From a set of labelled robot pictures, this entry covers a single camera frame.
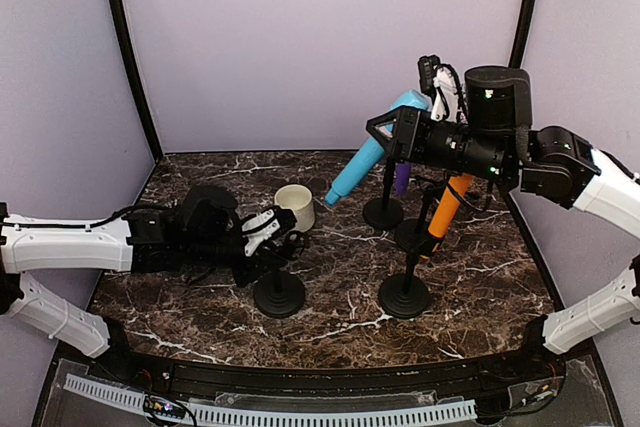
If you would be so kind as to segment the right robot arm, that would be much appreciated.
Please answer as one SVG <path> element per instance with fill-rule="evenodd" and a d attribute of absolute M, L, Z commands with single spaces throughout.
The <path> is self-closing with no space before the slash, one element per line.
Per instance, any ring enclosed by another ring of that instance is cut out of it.
<path fill-rule="evenodd" d="M 401 106 L 368 120 L 366 130 L 395 160 L 519 188 L 638 236 L 638 174 L 563 127 L 533 129 L 525 70 L 474 67 L 465 73 L 465 87 L 464 123 Z"/>

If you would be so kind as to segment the black shock mount tripod stand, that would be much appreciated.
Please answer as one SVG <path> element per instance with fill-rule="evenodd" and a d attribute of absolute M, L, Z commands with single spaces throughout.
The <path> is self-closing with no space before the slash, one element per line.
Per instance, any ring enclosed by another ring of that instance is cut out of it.
<path fill-rule="evenodd" d="M 482 203 L 473 204 L 453 186 L 452 181 L 447 176 L 444 176 L 442 180 L 435 180 L 432 178 L 424 177 L 422 175 L 414 174 L 411 176 L 411 179 L 416 181 L 418 183 L 418 186 L 421 186 L 423 183 L 427 183 L 433 186 L 435 189 L 442 189 L 443 191 L 448 190 L 449 193 L 459 202 L 461 206 L 469 211 L 476 213 L 484 213 L 488 211 L 494 199 L 493 190 L 495 184 L 493 182 L 487 183 L 484 196 L 482 197 Z"/>

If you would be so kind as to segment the cream ceramic mug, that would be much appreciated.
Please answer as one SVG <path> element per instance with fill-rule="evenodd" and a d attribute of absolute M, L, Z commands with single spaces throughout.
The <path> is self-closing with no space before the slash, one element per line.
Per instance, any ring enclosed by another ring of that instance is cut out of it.
<path fill-rule="evenodd" d="M 315 224 L 315 211 L 312 192 L 300 184 L 290 184 L 278 189 L 274 202 L 283 209 L 290 209 L 295 218 L 295 229 L 308 232 Z"/>

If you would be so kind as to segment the right black corner post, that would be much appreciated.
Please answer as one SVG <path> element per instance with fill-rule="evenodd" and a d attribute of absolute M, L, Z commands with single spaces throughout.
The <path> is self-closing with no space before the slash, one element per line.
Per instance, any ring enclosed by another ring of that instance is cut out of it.
<path fill-rule="evenodd" d="M 536 0 L 521 0 L 508 66 L 521 68 L 529 39 Z"/>

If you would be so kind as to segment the left black corner post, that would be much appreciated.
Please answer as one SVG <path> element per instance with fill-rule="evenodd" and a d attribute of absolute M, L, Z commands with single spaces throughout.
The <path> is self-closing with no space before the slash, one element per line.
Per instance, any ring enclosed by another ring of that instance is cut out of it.
<path fill-rule="evenodd" d="M 154 163 L 157 164 L 164 157 L 164 152 L 161 147 L 159 135 L 152 119 L 149 103 L 144 92 L 142 78 L 139 72 L 137 58 L 134 52 L 127 22 L 124 0 L 108 0 L 108 2 L 120 56 L 134 101 L 136 113 L 144 133 L 146 144 Z"/>

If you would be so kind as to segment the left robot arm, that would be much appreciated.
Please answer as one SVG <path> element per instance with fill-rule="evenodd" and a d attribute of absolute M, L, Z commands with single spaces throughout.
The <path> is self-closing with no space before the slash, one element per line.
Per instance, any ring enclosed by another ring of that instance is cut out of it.
<path fill-rule="evenodd" d="M 91 314 L 54 294 L 35 270 L 98 269 L 119 273 L 178 270 L 185 264 L 230 269 L 244 287 L 296 259 L 305 235 L 292 210 L 269 207 L 245 218 L 215 185 L 191 188 L 174 205 L 141 203 L 102 220 L 46 220 L 1 211 L 1 312 L 101 358 L 120 383 L 141 374 L 120 322 Z"/>

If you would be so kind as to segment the black front rail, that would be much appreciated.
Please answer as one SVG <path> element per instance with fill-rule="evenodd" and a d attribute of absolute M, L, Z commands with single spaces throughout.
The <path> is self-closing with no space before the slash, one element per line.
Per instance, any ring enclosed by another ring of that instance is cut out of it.
<path fill-rule="evenodd" d="M 172 360 L 121 350 L 93 360 L 89 373 L 179 398 L 219 394 L 356 397 L 431 392 L 438 397 L 502 395 L 520 383 L 560 387 L 565 360 L 517 349 L 467 360 L 363 369 L 279 369 Z"/>

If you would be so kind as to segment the black stand of orange microphone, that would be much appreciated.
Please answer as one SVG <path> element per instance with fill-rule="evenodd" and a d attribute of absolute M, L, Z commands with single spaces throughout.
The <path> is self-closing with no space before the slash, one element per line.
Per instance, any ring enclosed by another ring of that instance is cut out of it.
<path fill-rule="evenodd" d="M 415 275 L 415 269 L 421 256 L 430 256 L 434 246 L 433 236 L 421 238 L 406 254 L 405 271 L 390 275 L 382 282 L 378 302 L 384 313 L 397 319 L 411 319 L 432 305 L 429 288 Z"/>

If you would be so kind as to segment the orange toy microphone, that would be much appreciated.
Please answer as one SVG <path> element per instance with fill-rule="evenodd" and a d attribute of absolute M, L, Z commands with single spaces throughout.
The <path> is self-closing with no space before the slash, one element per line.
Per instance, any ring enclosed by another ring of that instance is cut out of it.
<path fill-rule="evenodd" d="M 450 176 L 449 178 L 453 186 L 464 196 L 474 179 L 471 174 L 467 173 Z M 420 247 L 420 256 L 422 258 L 430 258 L 437 251 L 459 207 L 459 202 L 448 190 L 445 190 L 429 224 L 425 241 Z"/>

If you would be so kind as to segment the purple toy microphone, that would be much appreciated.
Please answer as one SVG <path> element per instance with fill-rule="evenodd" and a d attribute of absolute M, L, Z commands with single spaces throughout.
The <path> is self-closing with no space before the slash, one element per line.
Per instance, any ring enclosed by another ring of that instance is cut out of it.
<path fill-rule="evenodd" d="M 396 164 L 395 193 L 405 195 L 408 191 L 411 178 L 411 164 L 401 162 Z"/>

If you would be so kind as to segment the black stand of purple microphone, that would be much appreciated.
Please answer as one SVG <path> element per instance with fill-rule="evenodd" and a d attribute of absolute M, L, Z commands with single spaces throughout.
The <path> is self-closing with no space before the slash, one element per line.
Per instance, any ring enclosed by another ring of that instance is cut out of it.
<path fill-rule="evenodd" d="M 363 207 L 364 221 L 376 230 L 391 230 L 404 219 L 402 206 L 391 198 L 395 167 L 396 161 L 388 157 L 384 168 L 382 196 L 371 199 Z"/>

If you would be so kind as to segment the black stand of blue microphone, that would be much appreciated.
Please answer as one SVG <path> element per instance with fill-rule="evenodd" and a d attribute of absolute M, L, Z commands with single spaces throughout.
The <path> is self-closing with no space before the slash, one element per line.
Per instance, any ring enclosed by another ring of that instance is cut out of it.
<path fill-rule="evenodd" d="M 286 234 L 281 245 L 300 247 L 300 256 L 308 245 L 308 237 L 299 231 Z M 266 247 L 275 248 L 270 242 Z M 270 275 L 258 280 L 253 288 L 253 299 L 256 308 L 265 316 L 283 319 L 296 314 L 304 305 L 306 289 L 300 278 L 282 269 L 282 281 L 274 282 Z"/>

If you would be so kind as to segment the blue toy microphone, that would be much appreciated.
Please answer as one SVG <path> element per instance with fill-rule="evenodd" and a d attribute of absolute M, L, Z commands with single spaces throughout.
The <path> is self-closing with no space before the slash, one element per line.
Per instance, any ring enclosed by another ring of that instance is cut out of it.
<path fill-rule="evenodd" d="M 389 107 L 389 110 L 392 111 L 402 106 L 409 106 L 429 112 L 432 109 L 432 105 L 430 98 L 414 89 L 410 89 L 399 96 Z M 348 197 L 384 155 L 385 151 L 380 144 L 374 138 L 369 137 L 334 179 L 325 196 L 325 202 L 333 206 L 341 199 Z"/>

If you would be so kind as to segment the black stand of pink microphone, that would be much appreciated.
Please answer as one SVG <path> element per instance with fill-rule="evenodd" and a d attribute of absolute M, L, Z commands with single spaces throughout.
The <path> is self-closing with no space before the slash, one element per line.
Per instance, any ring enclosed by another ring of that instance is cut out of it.
<path fill-rule="evenodd" d="M 421 208 L 416 218 L 403 220 L 395 229 L 394 241 L 403 251 L 409 252 L 426 232 L 429 209 L 440 191 L 439 187 L 426 188 L 422 194 Z"/>

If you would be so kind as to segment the black corner post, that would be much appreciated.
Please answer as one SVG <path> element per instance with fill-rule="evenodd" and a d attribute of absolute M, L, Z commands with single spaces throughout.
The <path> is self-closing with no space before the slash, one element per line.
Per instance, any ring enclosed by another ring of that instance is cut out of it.
<path fill-rule="evenodd" d="M 152 119 L 149 103 L 144 92 L 142 78 L 139 72 L 137 58 L 134 52 L 127 22 L 124 0 L 108 0 L 108 2 L 120 56 L 134 101 L 136 113 L 144 133 L 146 144 L 154 163 L 157 164 L 164 157 L 164 152 L 161 147 L 159 135 Z"/>
<path fill-rule="evenodd" d="M 521 68 L 529 39 L 536 0 L 521 0 L 508 66 Z"/>

